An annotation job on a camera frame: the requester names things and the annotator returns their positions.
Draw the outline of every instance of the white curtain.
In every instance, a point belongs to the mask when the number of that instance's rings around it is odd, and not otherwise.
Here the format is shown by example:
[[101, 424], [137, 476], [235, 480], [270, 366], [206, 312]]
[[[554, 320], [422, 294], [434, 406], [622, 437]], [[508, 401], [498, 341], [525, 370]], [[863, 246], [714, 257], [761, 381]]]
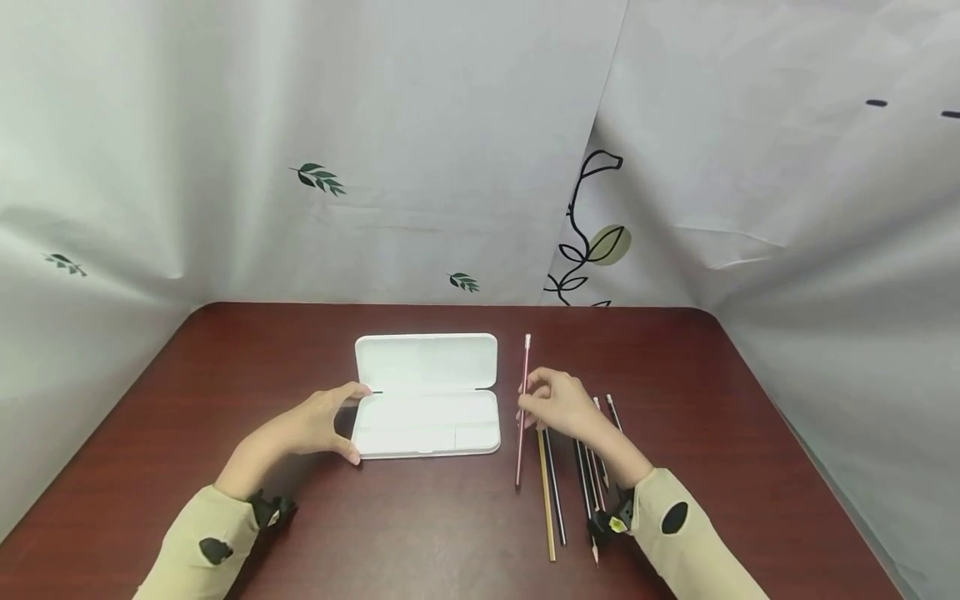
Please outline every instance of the white curtain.
[[616, 168], [584, 179], [587, 241], [568, 217], [543, 293], [717, 316], [900, 589], [938, 599], [960, 597], [958, 63], [958, 2], [632, 1], [586, 161]]
[[0, 535], [208, 301], [690, 305], [960, 597], [960, 2], [0, 7]]
[[536, 303], [626, 0], [0, 7], [2, 538], [205, 302]]

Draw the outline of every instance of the red pencil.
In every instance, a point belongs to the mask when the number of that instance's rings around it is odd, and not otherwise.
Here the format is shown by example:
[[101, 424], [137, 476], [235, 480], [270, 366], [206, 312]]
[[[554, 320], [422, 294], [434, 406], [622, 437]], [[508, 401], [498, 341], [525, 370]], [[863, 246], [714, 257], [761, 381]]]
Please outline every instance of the red pencil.
[[[526, 338], [523, 340], [523, 383], [520, 385], [520, 393], [527, 393], [527, 369], [529, 368], [528, 361], [530, 360], [530, 334], [528, 333]], [[520, 410], [520, 423], [517, 426], [518, 431], [516, 433], [516, 481], [514, 482], [515, 489], [520, 491], [520, 467], [523, 465], [523, 430], [524, 421], [526, 420], [526, 415], [523, 410]]]

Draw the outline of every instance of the dark red table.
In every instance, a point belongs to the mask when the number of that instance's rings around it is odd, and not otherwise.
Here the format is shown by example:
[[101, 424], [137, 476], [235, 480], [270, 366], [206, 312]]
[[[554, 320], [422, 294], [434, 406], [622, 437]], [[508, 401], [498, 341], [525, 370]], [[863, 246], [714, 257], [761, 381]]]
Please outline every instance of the dark red table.
[[234, 445], [356, 377], [365, 334], [489, 331], [503, 445], [489, 456], [291, 460], [288, 531], [243, 598], [669, 598], [631, 543], [589, 555], [574, 457], [555, 437], [570, 545], [546, 559], [537, 447], [514, 492], [523, 334], [534, 365], [613, 394], [623, 426], [709, 512], [774, 599], [899, 598], [719, 323], [686, 309], [212, 304], [195, 313], [0, 545], [0, 597], [130, 598], [183, 503]]

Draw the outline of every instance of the left hand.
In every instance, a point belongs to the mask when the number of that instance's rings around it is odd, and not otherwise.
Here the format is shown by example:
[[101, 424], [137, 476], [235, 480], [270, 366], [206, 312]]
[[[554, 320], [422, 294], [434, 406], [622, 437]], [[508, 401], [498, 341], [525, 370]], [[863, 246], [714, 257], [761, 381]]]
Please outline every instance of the left hand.
[[333, 420], [348, 399], [359, 400], [370, 394], [370, 388], [355, 381], [332, 390], [314, 392], [263, 428], [285, 452], [311, 454], [333, 451], [352, 465], [359, 465], [360, 452], [353, 442], [333, 430]]

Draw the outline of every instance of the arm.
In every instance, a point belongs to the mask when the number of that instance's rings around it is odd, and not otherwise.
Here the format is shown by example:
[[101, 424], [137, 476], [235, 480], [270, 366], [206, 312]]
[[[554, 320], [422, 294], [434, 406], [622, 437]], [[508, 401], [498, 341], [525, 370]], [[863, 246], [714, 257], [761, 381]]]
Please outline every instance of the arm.
[[216, 483], [197, 492], [180, 511], [134, 600], [224, 598], [260, 531], [247, 499], [291, 453], [332, 450], [358, 465], [359, 453], [333, 430], [333, 419], [345, 400], [369, 393], [358, 383], [317, 392], [247, 436]]
[[579, 379], [540, 368], [527, 383], [541, 387], [519, 399], [535, 417], [524, 424], [540, 420], [583, 441], [621, 489], [634, 489], [630, 534], [678, 600], [766, 600], [690, 492], [596, 410]]

